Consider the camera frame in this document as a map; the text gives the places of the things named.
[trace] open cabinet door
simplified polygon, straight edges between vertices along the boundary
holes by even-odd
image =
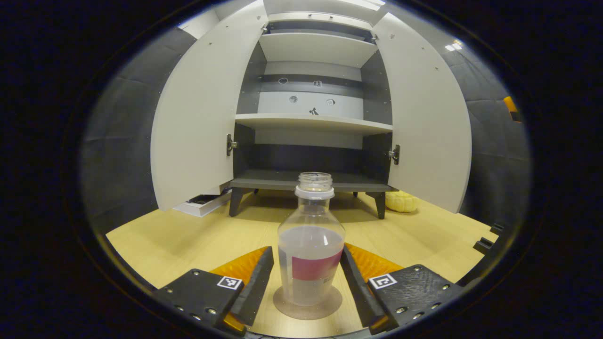
[[[233,179],[226,135],[234,134],[245,69],[267,22],[264,2],[252,2],[200,37],[169,76],[151,134],[151,174],[160,209]]]
[[[439,53],[387,13],[373,28],[390,85],[393,145],[388,185],[457,213],[471,167],[471,126],[458,83]]]

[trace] shelf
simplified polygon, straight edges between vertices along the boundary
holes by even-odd
[[[268,15],[270,22],[279,21],[291,21],[291,20],[303,20],[303,21],[316,21],[316,22],[333,22],[335,24],[346,25],[350,27],[358,27],[363,30],[370,31],[373,27],[366,21],[354,19],[347,16],[340,16],[334,14],[322,14],[314,12],[284,12],[274,13]]]
[[[362,174],[329,173],[335,192],[388,192],[397,191],[378,180]],[[299,184],[299,171],[248,169],[230,182],[230,187],[276,189],[293,191]]]
[[[340,116],[255,113],[237,114],[235,120],[238,124],[251,128],[314,128],[361,135],[375,135],[392,131],[391,125]]]
[[[377,51],[372,43],[316,33],[264,34],[260,46],[268,62],[323,62],[356,68],[361,68]]]

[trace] plastic bottle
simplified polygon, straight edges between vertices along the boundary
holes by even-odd
[[[298,208],[278,229],[283,297],[298,306],[324,300],[341,257],[346,231],[331,212],[331,175],[305,172],[295,188]]]

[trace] wooden floor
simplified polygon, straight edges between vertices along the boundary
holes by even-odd
[[[277,337],[308,338],[362,329],[341,267],[333,285],[343,304],[319,320],[297,320],[280,313],[272,303],[280,287],[277,228],[297,207],[288,191],[260,191],[243,197],[240,213],[229,217],[228,205],[203,218],[176,210],[154,211],[107,236],[119,254],[148,282],[161,288],[184,272],[211,270],[263,246],[272,246],[274,268],[250,331]],[[410,214],[387,210],[377,219],[374,200],[359,193],[338,193],[331,211],[346,229],[346,241],[403,267],[422,264],[456,282],[483,257],[472,247],[482,236],[495,241],[490,228],[461,214],[452,214],[425,201]]]

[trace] liquid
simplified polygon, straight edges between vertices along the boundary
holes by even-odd
[[[312,306],[326,296],[343,249],[335,231],[303,225],[279,236],[279,262],[283,295],[287,302]]]

